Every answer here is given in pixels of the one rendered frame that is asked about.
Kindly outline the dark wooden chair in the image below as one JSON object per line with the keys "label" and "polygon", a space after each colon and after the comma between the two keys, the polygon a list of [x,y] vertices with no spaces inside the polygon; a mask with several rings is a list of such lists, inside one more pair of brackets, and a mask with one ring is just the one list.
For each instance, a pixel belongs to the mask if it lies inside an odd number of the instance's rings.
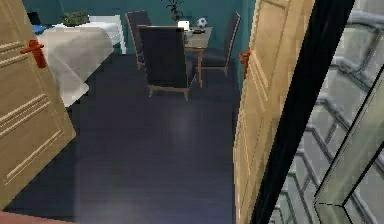
{"label": "dark wooden chair", "polygon": [[227,74],[240,21],[240,14],[233,12],[225,31],[223,49],[207,48],[202,53],[201,67],[203,70],[223,70],[224,74]]}
{"label": "dark wooden chair", "polygon": [[144,65],[144,56],[138,26],[150,26],[151,21],[145,10],[127,12],[125,14],[128,27],[131,33],[132,44],[136,55],[137,68],[141,69]]}
{"label": "dark wooden chair", "polygon": [[188,101],[196,69],[186,57],[184,29],[176,26],[139,26],[138,30],[149,96],[154,91],[182,92]]}

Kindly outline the grey wooden-legged table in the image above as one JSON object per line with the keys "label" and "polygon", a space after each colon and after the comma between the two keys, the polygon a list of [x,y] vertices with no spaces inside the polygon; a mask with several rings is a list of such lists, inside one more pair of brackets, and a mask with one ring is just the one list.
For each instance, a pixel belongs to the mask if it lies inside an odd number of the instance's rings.
{"label": "grey wooden-legged table", "polygon": [[187,51],[197,52],[197,72],[198,72],[198,81],[199,86],[202,86],[202,58],[203,52],[208,48],[209,39],[211,36],[212,28],[207,27],[205,32],[202,34],[193,34],[188,38],[188,42],[185,44],[185,49]]}

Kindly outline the light wooden room door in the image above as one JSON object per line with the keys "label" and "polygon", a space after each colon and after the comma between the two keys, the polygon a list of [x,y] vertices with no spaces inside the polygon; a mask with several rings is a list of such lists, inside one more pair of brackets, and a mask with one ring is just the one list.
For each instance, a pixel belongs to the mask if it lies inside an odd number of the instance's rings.
{"label": "light wooden room door", "polygon": [[48,63],[20,53],[30,40],[22,0],[0,0],[0,210],[75,137]]}
{"label": "light wooden room door", "polygon": [[233,147],[235,224],[249,224],[315,0],[256,0]]}

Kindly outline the thin potted plant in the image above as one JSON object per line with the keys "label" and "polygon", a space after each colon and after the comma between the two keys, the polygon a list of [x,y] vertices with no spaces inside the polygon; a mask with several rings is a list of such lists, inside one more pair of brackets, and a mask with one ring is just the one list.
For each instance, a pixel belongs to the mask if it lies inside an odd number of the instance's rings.
{"label": "thin potted plant", "polygon": [[184,16],[184,13],[178,9],[178,6],[182,4],[184,0],[168,0],[168,2],[167,8],[170,9],[172,20],[174,22],[179,21]]}

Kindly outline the bed with white cover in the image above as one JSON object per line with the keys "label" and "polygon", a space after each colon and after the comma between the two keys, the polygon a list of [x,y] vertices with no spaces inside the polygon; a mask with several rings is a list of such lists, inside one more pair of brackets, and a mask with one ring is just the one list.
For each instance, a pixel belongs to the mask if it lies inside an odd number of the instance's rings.
{"label": "bed with white cover", "polygon": [[88,92],[86,80],[115,51],[126,53],[121,17],[89,16],[75,27],[63,23],[37,36],[66,107]]}

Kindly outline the green house plant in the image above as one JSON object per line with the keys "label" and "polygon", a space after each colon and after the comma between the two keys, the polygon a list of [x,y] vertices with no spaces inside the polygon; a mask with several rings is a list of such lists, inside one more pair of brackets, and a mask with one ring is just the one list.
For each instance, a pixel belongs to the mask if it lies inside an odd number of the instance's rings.
{"label": "green house plant", "polygon": [[89,15],[84,11],[65,13],[62,23],[67,27],[75,27],[89,22]]}

